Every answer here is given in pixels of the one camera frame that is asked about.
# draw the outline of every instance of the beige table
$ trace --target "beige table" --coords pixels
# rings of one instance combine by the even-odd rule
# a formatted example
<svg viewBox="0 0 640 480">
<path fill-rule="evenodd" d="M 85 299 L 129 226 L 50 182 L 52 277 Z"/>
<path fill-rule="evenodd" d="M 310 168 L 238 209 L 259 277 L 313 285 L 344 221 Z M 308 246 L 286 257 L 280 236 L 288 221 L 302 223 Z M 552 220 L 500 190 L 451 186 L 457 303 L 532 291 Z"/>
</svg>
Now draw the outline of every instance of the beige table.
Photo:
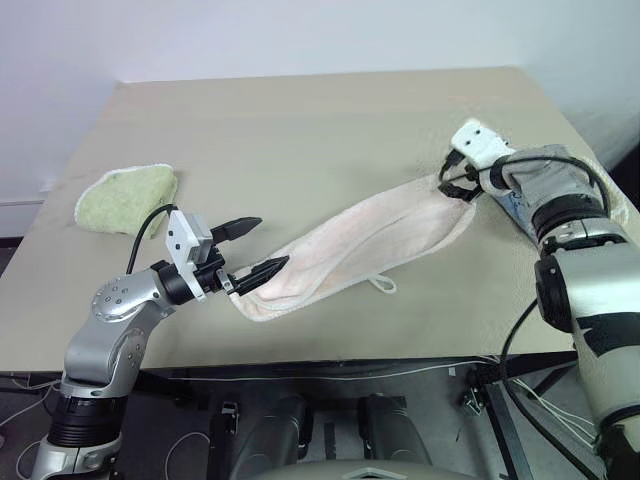
<svg viewBox="0 0 640 480">
<path fill-rule="evenodd" d="M 361 199 L 437 171 L 469 116 L 516 147 L 563 143 L 592 155 L 541 90 L 512 68 L 119 87 L 0 280 L 0 370 L 61 369 L 93 293 L 124 271 L 131 237 L 86 232 L 73 221 L 76 199 L 106 170 L 166 162 L 179 176 L 179 206 L 204 214 L 211 226 L 261 216 L 258 229 L 222 246 L 233 271 Z M 638 239 L 634 215 L 629 228 Z M 163 236 L 164 226 L 142 244 L 137 268 L 168 258 Z M 453 246 L 389 273 L 396 295 L 361 284 L 252 323 L 219 294 L 162 322 L 144 366 L 497 353 L 534 298 L 535 260 L 526 237 L 482 198 Z M 536 315 L 513 350 L 570 346 L 568 335 Z"/>
</svg>

